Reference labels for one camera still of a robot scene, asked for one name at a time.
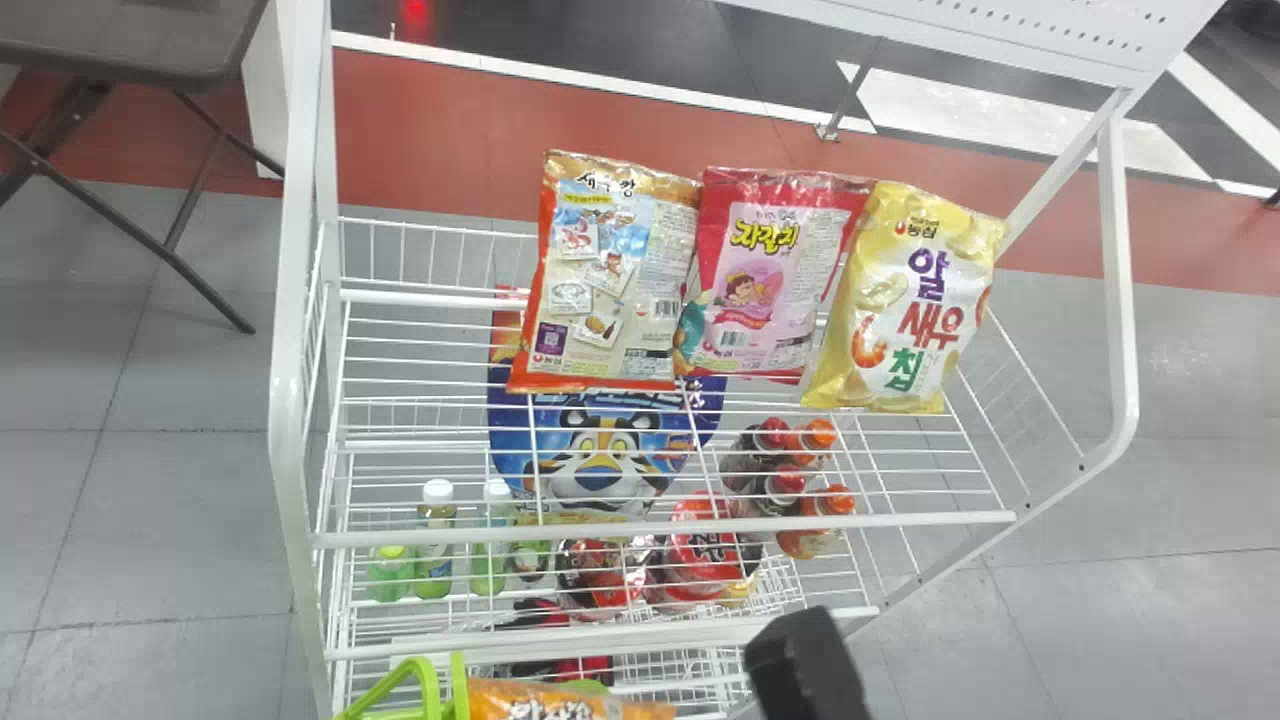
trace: barcode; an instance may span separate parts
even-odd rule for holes
[[[737,347],[746,345],[746,333],[742,331],[724,331],[721,333],[721,347]]]
[[[653,301],[653,316],[654,318],[675,318],[680,313],[678,300],[654,300]]]

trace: tiger mascot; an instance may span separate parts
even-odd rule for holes
[[[640,450],[640,433],[660,427],[657,413],[600,418],[586,407],[561,411],[562,428],[573,429],[568,447],[538,462],[543,502],[553,510],[600,510],[643,515],[666,492],[671,478],[658,471]],[[525,464],[524,487],[535,492],[534,462]]]

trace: white bottle cap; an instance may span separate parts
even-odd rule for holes
[[[444,505],[453,500],[453,483],[444,478],[426,480],[422,486],[422,502],[426,505]]]
[[[484,486],[484,498],[489,502],[506,502],[511,500],[511,486],[507,480],[489,480]]]

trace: yellow snack bag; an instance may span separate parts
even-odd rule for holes
[[[673,720],[676,707],[630,702],[577,688],[517,680],[467,679],[471,720]]]
[[[909,184],[876,183],[800,401],[941,413],[942,380],[982,324],[1006,232]]]

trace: white stripe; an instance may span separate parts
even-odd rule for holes
[[[1274,188],[1274,187],[1266,187],[1266,186],[1261,186],[1261,184],[1249,184],[1247,182],[1235,182],[1235,181],[1224,181],[1224,179],[1216,179],[1213,182],[1216,182],[1219,184],[1219,187],[1221,187],[1226,192],[1231,192],[1231,193],[1235,193],[1235,195],[1248,195],[1249,197],[1261,197],[1263,200],[1266,200],[1266,199],[1271,197],[1272,195],[1275,195],[1275,191],[1276,191],[1276,188]]]
[[[474,53],[462,53],[458,50],[445,50],[443,47],[430,47],[426,45],[401,42],[398,40],[387,40],[383,37],[370,37],[367,35],[356,35],[351,32],[334,31],[333,45],[334,47],[344,47],[347,50],[360,50],[365,53],[376,53],[379,55],[408,58],[412,60],[424,60],[428,63],[436,63],[440,65],[453,65],[456,68],[467,68],[472,70],[485,70],[504,76],[522,77],[545,82],[556,82],[559,85],[571,85],[575,87],[585,87],[589,90],[603,90],[607,92],[634,95],[636,97],[649,97],[653,100],[680,102],[681,105],[694,105],[698,108],[709,108],[712,110],[741,113],[744,115],[777,118],[780,120],[794,120],[809,124],[826,122],[827,118],[829,117],[829,113],[819,113],[817,110],[806,110],[804,108],[791,108],[788,105],[762,102],[759,100],[745,100],[741,97],[730,97],[727,95],[699,92],[696,90],[682,90],[678,87],[668,87],[664,85],[654,85],[649,82],[639,82],[634,79],[623,79],[609,76],[600,76],[595,73],[584,73],[580,70],[553,68],[550,65],[520,63],[517,60],[506,60],[502,58],[493,58],[489,55],[477,55]],[[833,97],[832,102],[835,102],[836,100],[838,99]],[[872,126],[872,123],[861,118],[845,118],[840,123],[840,127],[842,129],[851,129],[865,133],[876,132],[876,128]]]
[[[849,63],[838,65],[846,78],[858,69]],[[878,127],[1042,155],[1061,154],[1093,114],[878,68],[867,74],[858,99]],[[1129,167],[1210,181],[1208,173],[1158,126],[1124,120],[1124,133]]]
[[[1254,152],[1280,170],[1280,129],[1276,129],[1261,113],[1187,53],[1174,58],[1169,65],[1169,74],[1183,83]]]

